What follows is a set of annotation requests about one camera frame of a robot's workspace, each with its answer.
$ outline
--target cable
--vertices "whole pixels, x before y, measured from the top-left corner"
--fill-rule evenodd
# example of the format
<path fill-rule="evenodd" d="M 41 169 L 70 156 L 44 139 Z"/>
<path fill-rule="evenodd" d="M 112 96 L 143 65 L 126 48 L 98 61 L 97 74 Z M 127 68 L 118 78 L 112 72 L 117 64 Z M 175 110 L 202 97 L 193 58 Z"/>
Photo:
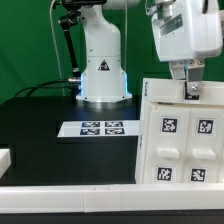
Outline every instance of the cable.
<path fill-rule="evenodd" d="M 124 47 L 124 71 L 127 71 L 127 40 L 128 40 L 128 0 L 125 0 L 125 47 Z"/>
<path fill-rule="evenodd" d="M 58 83 L 65 83 L 68 82 L 67 79 L 59 79 L 59 80 L 54 80 L 54 81 L 50 81 L 50 82 L 44 82 L 39 84 L 38 86 L 32 88 L 25 97 L 29 97 L 33 92 L 35 92 L 39 87 L 43 87 L 43 86 L 48 86 L 48 85 L 53 85 L 53 84 L 58 84 Z"/>
<path fill-rule="evenodd" d="M 61 60 L 60 60 L 60 56 L 59 56 L 58 45 L 57 45 L 55 29 L 54 29 L 53 16 L 52 16 L 52 10 L 53 10 L 55 2 L 56 2 L 56 0 L 52 0 L 51 6 L 50 6 L 50 12 L 49 12 L 49 14 L 50 14 L 50 24 L 51 24 L 51 33 L 52 33 L 52 37 L 53 37 L 54 49 L 55 49 L 56 58 L 57 58 L 58 71 L 59 71 L 60 79 L 63 79 L 62 68 L 61 68 Z"/>
<path fill-rule="evenodd" d="M 208 0 L 204 0 L 203 10 L 202 13 L 206 14 L 208 11 Z"/>
<path fill-rule="evenodd" d="M 34 86 L 34 87 L 27 87 L 27 88 L 24 88 L 24 89 L 21 89 L 20 91 L 18 91 L 16 94 L 15 94 L 15 96 L 14 96 L 14 98 L 16 98 L 16 97 L 18 97 L 18 95 L 20 94 L 20 93 L 22 93 L 22 92 L 24 92 L 24 91 L 26 91 L 26 90 L 29 90 L 29 89 L 35 89 L 35 91 L 37 90 L 37 89 L 69 89 L 69 86 L 54 86 L 54 87 L 52 87 L 52 86 L 39 86 L 39 87 L 36 87 L 36 86 Z"/>

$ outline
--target black tabletop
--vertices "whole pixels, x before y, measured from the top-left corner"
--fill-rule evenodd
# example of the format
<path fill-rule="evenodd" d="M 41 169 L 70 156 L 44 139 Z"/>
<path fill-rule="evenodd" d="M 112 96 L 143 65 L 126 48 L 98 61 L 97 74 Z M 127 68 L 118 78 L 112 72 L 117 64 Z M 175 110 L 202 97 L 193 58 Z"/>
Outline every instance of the black tabletop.
<path fill-rule="evenodd" d="M 113 110 L 72 104 L 69 97 L 30 97 L 0 106 L 0 148 L 12 165 L 0 186 L 135 183 L 137 136 L 57 138 L 63 121 L 139 119 L 139 101 Z M 222 210 L 1 214 L 5 223 L 224 223 Z"/>

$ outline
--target black cable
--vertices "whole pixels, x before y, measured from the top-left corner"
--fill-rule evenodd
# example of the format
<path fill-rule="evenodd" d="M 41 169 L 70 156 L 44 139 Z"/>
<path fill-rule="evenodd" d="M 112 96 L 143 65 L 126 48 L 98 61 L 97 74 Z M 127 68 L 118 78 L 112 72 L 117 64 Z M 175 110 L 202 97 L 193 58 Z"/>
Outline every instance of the black cable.
<path fill-rule="evenodd" d="M 34 87 L 27 87 L 27 88 L 24 88 L 24 89 L 21 89 L 20 91 L 18 91 L 16 94 L 15 94 L 15 96 L 14 96 L 14 98 L 16 98 L 20 93 L 22 93 L 22 92 L 24 92 L 24 91 L 26 91 L 26 90 L 29 90 L 29 89 L 31 89 L 31 91 L 33 90 L 33 89 L 35 89 L 34 91 L 36 91 L 36 90 L 38 90 L 38 89 L 70 89 L 70 86 L 54 86 L 54 87 L 51 87 L 51 86 L 38 86 L 38 87 L 36 87 L 36 86 L 34 86 Z"/>
<path fill-rule="evenodd" d="M 202 13 L 206 14 L 208 12 L 208 0 L 204 0 L 204 5 L 202 9 Z"/>
<path fill-rule="evenodd" d="M 29 97 L 33 92 L 35 92 L 39 87 L 42 87 L 42 86 L 48 86 L 48 85 L 53 85 L 53 84 L 58 84 L 58 83 L 65 83 L 65 82 L 68 82 L 67 79 L 59 79 L 59 80 L 54 80 L 54 81 L 50 81 L 50 82 L 44 82 L 44 83 L 41 83 L 39 84 L 38 86 L 36 87 L 32 87 L 30 88 L 31 90 L 26 94 L 25 97 Z"/>

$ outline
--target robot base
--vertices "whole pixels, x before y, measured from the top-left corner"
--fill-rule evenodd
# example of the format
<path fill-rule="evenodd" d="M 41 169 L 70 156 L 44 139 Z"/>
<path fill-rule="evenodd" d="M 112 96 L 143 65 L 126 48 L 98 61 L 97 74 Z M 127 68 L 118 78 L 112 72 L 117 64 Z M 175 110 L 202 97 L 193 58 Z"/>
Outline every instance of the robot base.
<path fill-rule="evenodd" d="M 87 101 L 83 99 L 76 100 L 76 103 L 79 106 L 84 106 L 84 107 L 93 108 L 93 109 L 100 109 L 100 110 L 116 109 L 116 108 L 130 105 L 132 104 L 132 102 L 133 102 L 133 99 L 131 94 L 128 98 L 125 98 L 119 101 L 114 101 L 114 102 L 94 102 L 94 101 Z"/>

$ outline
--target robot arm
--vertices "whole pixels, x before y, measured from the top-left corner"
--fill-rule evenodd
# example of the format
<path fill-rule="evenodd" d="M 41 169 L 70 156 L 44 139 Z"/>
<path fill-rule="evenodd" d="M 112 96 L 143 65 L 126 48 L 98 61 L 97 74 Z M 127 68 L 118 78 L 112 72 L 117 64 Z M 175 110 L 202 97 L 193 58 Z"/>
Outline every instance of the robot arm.
<path fill-rule="evenodd" d="M 200 94 L 204 59 L 219 56 L 222 30 L 217 0 L 152 0 L 147 7 L 160 61 L 168 61 L 174 79 L 186 79 L 186 91 Z"/>
<path fill-rule="evenodd" d="M 106 105 L 111 108 L 116 107 L 116 103 L 126 103 L 132 97 L 127 92 L 127 75 L 121 68 L 120 31 L 104 19 L 102 9 L 125 9 L 139 2 L 140 0 L 62 0 L 62 5 L 67 9 L 67 16 L 63 17 L 66 22 L 64 32 L 78 21 L 82 22 L 85 32 L 87 67 L 80 78 L 76 79 L 81 84 L 81 92 L 76 96 L 78 104 L 97 108 Z"/>

